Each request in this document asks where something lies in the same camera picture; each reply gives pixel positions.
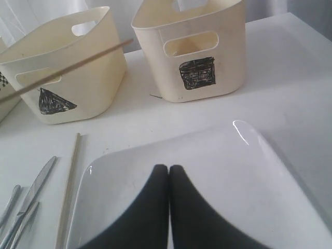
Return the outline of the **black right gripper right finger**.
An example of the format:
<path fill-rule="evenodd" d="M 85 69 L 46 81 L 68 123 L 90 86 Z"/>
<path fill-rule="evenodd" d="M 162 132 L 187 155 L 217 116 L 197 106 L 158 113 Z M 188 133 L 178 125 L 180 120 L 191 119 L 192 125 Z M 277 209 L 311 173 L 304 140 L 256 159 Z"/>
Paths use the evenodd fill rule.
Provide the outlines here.
<path fill-rule="evenodd" d="M 206 202 L 182 166 L 170 167 L 169 183 L 174 248 L 254 248 L 254 240 Z"/>

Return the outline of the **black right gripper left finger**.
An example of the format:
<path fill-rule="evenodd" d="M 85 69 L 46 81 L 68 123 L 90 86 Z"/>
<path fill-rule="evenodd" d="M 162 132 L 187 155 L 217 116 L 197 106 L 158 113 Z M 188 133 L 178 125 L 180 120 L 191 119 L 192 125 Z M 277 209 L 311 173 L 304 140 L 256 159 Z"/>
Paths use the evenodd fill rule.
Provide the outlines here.
<path fill-rule="evenodd" d="M 157 164 L 124 213 L 82 248 L 167 248 L 168 232 L 168 168 Z"/>

